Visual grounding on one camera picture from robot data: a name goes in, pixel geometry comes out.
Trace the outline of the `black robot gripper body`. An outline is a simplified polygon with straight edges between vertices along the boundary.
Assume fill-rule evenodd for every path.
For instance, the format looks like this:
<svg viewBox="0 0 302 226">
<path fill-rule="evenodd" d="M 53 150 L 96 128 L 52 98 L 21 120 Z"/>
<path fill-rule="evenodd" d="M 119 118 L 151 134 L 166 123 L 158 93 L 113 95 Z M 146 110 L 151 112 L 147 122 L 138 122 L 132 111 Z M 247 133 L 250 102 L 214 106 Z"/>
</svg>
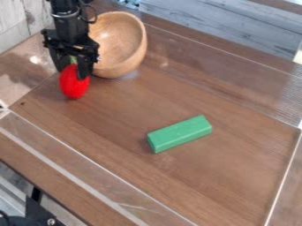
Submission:
<svg viewBox="0 0 302 226">
<path fill-rule="evenodd" d="M 99 44 L 88 37 L 89 25 L 96 20 L 87 18 L 84 8 L 53 8 L 51 10 L 55 22 L 53 29 L 43 29 L 44 47 L 55 49 L 67 49 L 68 56 L 92 55 L 95 63 L 97 62 Z"/>
</svg>

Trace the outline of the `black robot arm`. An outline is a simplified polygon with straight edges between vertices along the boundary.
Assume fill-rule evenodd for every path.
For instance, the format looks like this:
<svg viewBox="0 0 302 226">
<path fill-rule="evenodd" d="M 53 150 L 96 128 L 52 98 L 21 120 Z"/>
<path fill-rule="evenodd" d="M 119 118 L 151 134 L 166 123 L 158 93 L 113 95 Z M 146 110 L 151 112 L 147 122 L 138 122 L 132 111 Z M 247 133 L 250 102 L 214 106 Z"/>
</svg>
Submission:
<svg viewBox="0 0 302 226">
<path fill-rule="evenodd" d="M 84 80 L 92 73 L 99 60 L 97 42 L 88 36 L 89 26 L 96 19 L 87 17 L 87 8 L 96 13 L 89 4 L 93 0 L 45 0 L 51 5 L 55 27 L 41 30 L 44 47 L 49 51 L 55 67 L 61 71 L 76 64 L 76 78 Z"/>
</svg>

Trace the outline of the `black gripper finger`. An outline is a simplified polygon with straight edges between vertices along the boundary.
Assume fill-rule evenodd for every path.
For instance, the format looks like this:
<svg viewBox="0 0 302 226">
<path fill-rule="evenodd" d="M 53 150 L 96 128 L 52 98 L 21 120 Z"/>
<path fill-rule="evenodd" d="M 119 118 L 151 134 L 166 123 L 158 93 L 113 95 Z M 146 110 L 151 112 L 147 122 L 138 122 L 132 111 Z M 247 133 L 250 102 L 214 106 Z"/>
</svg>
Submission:
<svg viewBox="0 0 302 226">
<path fill-rule="evenodd" d="M 77 55 L 76 64 L 77 64 L 77 78 L 84 80 L 85 77 L 91 74 L 93 70 L 95 59 L 92 55 Z"/>
<path fill-rule="evenodd" d="M 49 55 L 56 67 L 56 70 L 60 72 L 69 65 L 69 56 L 67 49 L 49 49 Z"/>
</svg>

